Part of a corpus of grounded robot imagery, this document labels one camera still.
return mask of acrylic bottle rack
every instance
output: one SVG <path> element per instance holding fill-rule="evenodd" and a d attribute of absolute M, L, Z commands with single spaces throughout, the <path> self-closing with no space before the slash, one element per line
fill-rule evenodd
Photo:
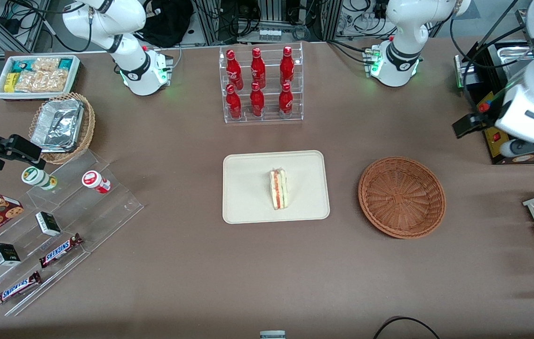
<path fill-rule="evenodd" d="M 112 188 L 108 193 L 100 194 L 82 186 L 80 179 L 89 170 L 98 171 L 110 180 Z M 108 163 L 90 150 L 69 160 L 52 176 L 58 179 L 58 185 L 51 191 L 43 191 L 39 187 L 30 189 L 18 198 L 24 212 L 0 228 L 0 242 L 14 245 L 21 260 L 17 266 L 0 266 L 0 293 L 35 271 L 39 271 L 43 281 L 1 305 L 0 313 L 6 316 L 22 312 L 143 208 L 112 175 Z M 58 236 L 41 233 L 35 219 L 39 211 L 54 215 L 62 230 Z M 53 264 L 41 268 L 39 258 L 76 233 L 84 242 Z"/>
<path fill-rule="evenodd" d="M 250 64 L 252 64 L 252 48 L 256 46 L 230 46 L 221 47 L 219 50 L 219 73 L 221 79 L 221 95 L 223 97 L 223 113 L 225 122 L 286 122 L 303 120 L 303 45 L 301 43 L 288 44 L 265 44 L 257 45 L 261 49 L 261 56 L 265 61 L 265 70 L 267 77 L 267 86 L 262 89 L 265 98 L 265 112 L 262 118 L 256 118 L 252 114 L 250 105 L 250 93 L 252 92 L 252 74 L 250 73 Z M 292 101 L 292 112 L 290 118 L 283 119 L 279 115 L 279 94 L 281 93 L 281 83 L 279 80 L 279 64 L 283 57 L 284 46 L 292 47 L 292 59 L 294 60 L 294 79 L 290 83 L 290 92 L 294 99 Z M 237 91 L 241 100 L 241 119 L 233 120 L 229 113 L 227 102 L 225 101 L 225 86 L 229 83 L 227 77 L 227 58 L 225 52 L 233 49 L 235 58 L 241 66 L 241 78 L 244 82 L 244 88 Z"/>

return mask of black bag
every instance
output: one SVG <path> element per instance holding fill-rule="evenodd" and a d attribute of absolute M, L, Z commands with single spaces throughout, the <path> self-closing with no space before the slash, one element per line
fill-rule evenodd
<path fill-rule="evenodd" d="M 183 40 L 190 25 L 191 0 L 146 0 L 146 25 L 136 37 L 160 48 L 168 48 Z"/>

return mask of wicker basket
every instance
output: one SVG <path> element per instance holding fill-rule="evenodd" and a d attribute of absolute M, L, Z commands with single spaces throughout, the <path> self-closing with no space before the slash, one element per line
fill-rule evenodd
<path fill-rule="evenodd" d="M 91 139 L 93 138 L 93 129 L 95 128 L 95 112 L 93 107 L 89 105 L 89 101 L 85 99 L 84 96 L 77 93 L 69 93 L 65 95 L 60 95 L 55 98 L 51 98 L 50 101 L 60 101 L 67 99 L 77 99 L 84 103 L 85 110 L 83 112 L 82 122 L 80 123 L 80 131 L 78 136 L 77 148 L 71 153 L 41 153 L 41 158 L 49 163 L 56 165 L 62 165 L 67 162 L 70 158 L 74 157 L 76 154 L 89 148 Z M 37 119 L 39 118 L 39 113 L 41 112 L 41 107 L 37 110 L 37 114 L 32 119 L 32 124 L 28 129 L 28 138 L 32 137 L 33 131 L 37 126 Z"/>
<path fill-rule="evenodd" d="M 359 203 L 382 232 L 401 239 L 421 238 L 445 216 L 445 192 L 424 165 L 404 157 L 372 163 L 359 181 Z"/>

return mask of brown table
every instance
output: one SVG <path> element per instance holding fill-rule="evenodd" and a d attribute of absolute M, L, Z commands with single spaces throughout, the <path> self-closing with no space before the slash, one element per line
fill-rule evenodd
<path fill-rule="evenodd" d="M 466 40 L 465 46 L 473 40 Z M 17 317 L 0 338 L 370 338 L 387 318 L 423 320 L 442 338 L 534 338 L 534 165 L 490 165 L 482 136 L 456 140 L 467 113 L 449 40 L 432 39 L 402 88 L 366 79 L 325 43 L 305 43 L 305 120 L 225 125 L 217 48 L 183 52 L 173 84 L 136 97 L 107 54 L 81 54 L 80 93 L 97 114 L 92 150 L 147 207 Z M 0 135 L 26 135 L 39 103 L 0 100 Z M 319 150 L 331 214 L 228 225 L 229 154 Z M 395 240 L 357 202 L 363 169 L 381 157 L 421 161 L 447 197 L 442 225 Z M 24 164 L 0 172 L 19 197 Z M 428 337 L 394 324 L 381 338 Z"/>

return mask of red bottle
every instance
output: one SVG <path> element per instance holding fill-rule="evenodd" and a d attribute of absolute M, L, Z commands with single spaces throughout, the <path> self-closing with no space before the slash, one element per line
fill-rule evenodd
<path fill-rule="evenodd" d="M 294 60 L 292 60 L 292 47 L 284 47 L 284 57 L 279 64 L 280 83 L 283 85 L 288 81 L 292 83 L 294 80 Z"/>
<path fill-rule="evenodd" d="M 235 60 L 235 52 L 230 49 L 225 55 L 227 55 L 227 77 L 237 90 L 244 88 L 244 82 L 241 79 L 241 67 L 239 62 Z"/>
<path fill-rule="evenodd" d="M 227 96 L 225 101 L 227 101 L 227 108 L 230 111 L 231 119 L 239 120 L 241 119 L 241 101 L 239 96 L 235 93 L 235 88 L 232 84 L 227 84 L 226 86 Z"/>
<path fill-rule="evenodd" d="M 252 93 L 250 93 L 250 103 L 252 103 L 252 114 L 256 118 L 261 118 L 265 108 L 265 96 L 261 91 L 260 84 L 257 81 L 252 83 Z"/>
<path fill-rule="evenodd" d="M 252 48 L 252 64 L 250 65 L 252 71 L 252 81 L 256 81 L 261 89 L 267 86 L 267 74 L 265 73 L 265 61 L 261 57 L 261 49 Z"/>
<path fill-rule="evenodd" d="M 290 92 L 290 83 L 286 82 L 281 88 L 282 91 L 279 94 L 279 115 L 287 119 L 292 115 L 292 100 L 294 96 Z"/>

